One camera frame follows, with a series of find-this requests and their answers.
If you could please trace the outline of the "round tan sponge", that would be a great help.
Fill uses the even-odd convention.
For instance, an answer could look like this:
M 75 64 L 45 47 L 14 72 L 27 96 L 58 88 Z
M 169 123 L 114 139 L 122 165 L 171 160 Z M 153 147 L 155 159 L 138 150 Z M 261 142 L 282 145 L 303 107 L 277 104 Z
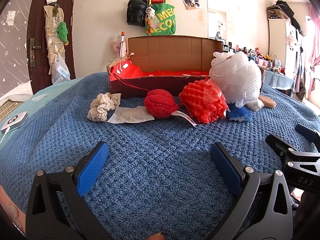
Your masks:
M 267 108 L 275 108 L 276 107 L 276 102 L 274 100 L 272 100 L 271 98 L 264 96 L 264 95 L 260 95 L 258 98 L 265 107 Z

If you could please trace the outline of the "white towel packet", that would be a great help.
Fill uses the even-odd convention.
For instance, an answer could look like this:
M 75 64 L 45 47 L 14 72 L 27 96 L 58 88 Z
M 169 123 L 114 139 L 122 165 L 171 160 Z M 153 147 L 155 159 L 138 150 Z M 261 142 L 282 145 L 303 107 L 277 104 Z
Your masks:
M 257 99 L 257 100 L 253 100 L 251 102 L 246 103 L 245 106 L 248 109 L 250 109 L 254 112 L 257 112 L 257 111 L 261 110 L 265 105 L 260 99 Z

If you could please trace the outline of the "blue sponge cloth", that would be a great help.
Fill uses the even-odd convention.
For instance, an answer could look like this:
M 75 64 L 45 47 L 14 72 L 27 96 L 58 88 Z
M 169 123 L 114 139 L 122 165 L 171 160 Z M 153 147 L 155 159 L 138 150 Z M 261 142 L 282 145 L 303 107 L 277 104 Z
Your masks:
M 228 104 L 226 118 L 230 121 L 252 122 L 252 115 L 245 107 L 238 108 L 234 103 Z

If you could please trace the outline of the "white mesh bath pouf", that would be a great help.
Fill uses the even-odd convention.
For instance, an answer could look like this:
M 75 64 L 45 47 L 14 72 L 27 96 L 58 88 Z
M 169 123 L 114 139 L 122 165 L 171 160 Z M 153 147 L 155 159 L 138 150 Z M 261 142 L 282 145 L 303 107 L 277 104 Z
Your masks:
M 242 51 L 214 52 L 209 77 L 222 90 L 227 103 L 241 108 L 259 98 L 262 84 L 260 68 Z

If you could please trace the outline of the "red mesh scrubber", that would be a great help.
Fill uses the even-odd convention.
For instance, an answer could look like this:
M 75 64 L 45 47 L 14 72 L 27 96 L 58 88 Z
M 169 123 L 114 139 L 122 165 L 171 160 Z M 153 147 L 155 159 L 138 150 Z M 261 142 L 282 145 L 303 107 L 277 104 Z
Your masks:
M 225 119 L 229 110 L 222 90 L 209 78 L 188 83 L 178 97 L 190 117 L 201 124 Z

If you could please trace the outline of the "white pad packet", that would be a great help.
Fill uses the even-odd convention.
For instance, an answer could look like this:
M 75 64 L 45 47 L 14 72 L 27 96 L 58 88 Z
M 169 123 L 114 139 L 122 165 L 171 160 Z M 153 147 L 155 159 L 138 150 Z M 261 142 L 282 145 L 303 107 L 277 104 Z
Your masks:
M 154 116 L 144 107 L 116 107 L 113 115 L 107 120 L 112 124 L 138 124 L 154 120 Z

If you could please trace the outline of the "red crochet ball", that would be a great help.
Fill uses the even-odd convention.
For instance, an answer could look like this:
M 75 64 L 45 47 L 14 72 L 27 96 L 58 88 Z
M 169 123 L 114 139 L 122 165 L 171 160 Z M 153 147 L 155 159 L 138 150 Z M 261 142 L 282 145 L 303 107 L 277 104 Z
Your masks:
M 144 106 L 157 119 L 166 119 L 179 109 L 175 98 L 163 89 L 149 91 L 144 99 Z

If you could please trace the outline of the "white wardrobe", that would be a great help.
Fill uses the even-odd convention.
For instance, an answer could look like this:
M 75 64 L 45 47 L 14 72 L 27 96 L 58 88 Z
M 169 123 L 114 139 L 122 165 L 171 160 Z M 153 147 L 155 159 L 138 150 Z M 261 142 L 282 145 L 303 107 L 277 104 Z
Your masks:
M 273 60 L 280 60 L 285 69 L 295 68 L 300 57 L 302 36 L 282 18 L 269 18 L 269 51 Z

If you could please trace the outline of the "white controller device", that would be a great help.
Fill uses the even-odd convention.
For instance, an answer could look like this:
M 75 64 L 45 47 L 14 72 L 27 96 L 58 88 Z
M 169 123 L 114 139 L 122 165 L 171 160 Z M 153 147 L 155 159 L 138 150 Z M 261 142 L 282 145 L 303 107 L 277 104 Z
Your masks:
M 28 119 L 29 115 L 26 111 L 16 114 L 15 116 L 9 118 L 1 127 L 1 132 L 5 134 L 6 132 L 15 130 L 21 127 L 25 121 Z

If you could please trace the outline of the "white plastic bag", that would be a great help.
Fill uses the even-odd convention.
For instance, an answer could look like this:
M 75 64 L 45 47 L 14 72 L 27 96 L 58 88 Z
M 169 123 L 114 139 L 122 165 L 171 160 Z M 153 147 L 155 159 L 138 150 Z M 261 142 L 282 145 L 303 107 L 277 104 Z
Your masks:
M 71 75 L 67 64 L 59 53 L 56 54 L 54 63 L 52 65 L 52 84 L 61 83 L 64 81 L 69 81 Z

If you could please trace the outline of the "dark brown door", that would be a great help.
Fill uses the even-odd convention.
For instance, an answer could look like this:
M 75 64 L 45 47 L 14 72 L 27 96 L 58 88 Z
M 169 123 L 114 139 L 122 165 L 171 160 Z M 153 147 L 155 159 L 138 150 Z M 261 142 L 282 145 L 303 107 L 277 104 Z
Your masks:
M 27 23 L 28 72 L 34 94 L 52 85 L 51 75 L 48 74 L 50 66 L 45 35 L 45 3 L 46 0 L 31 0 Z M 64 21 L 68 29 L 69 44 L 66 46 L 65 62 L 71 73 L 71 79 L 75 79 L 72 37 L 74 0 L 57 0 L 57 3 L 63 9 Z

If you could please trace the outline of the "green tote bag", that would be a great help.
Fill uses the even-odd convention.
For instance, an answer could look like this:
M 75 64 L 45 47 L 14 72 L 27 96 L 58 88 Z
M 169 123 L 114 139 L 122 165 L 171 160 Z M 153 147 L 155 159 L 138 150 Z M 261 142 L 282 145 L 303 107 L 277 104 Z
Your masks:
M 174 35 L 176 33 L 175 7 L 167 3 L 150 6 L 155 9 L 155 17 L 148 20 L 145 13 L 146 34 L 149 36 Z

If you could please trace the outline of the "beige hanging organizer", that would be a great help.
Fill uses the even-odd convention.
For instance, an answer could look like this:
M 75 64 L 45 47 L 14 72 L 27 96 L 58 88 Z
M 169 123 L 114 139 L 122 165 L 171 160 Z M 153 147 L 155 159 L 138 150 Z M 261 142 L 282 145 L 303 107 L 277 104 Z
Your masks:
M 52 73 L 52 66 L 55 61 L 56 54 L 59 53 L 60 56 L 65 59 L 65 45 L 63 41 L 57 36 L 57 28 L 60 23 L 64 21 L 64 13 L 61 8 L 52 5 L 45 5 L 44 7 L 45 16 L 45 35 L 48 50 L 48 62 L 49 62 L 49 72 Z

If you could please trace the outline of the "black backpack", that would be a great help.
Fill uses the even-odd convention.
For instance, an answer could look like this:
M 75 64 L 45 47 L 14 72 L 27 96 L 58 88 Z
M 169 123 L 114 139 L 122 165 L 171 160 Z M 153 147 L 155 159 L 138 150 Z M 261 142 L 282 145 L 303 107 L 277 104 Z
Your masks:
M 127 24 L 144 28 L 147 5 L 147 0 L 129 0 L 126 11 Z

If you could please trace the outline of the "small white plush keychain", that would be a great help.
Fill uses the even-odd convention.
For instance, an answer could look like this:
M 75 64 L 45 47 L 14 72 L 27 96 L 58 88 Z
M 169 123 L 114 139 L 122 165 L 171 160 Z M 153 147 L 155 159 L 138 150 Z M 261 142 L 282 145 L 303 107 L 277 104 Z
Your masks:
M 155 17 L 155 9 L 152 6 L 148 6 L 146 8 L 145 13 L 146 13 L 146 18 L 148 20 L 151 20 L 151 19 L 153 19 Z

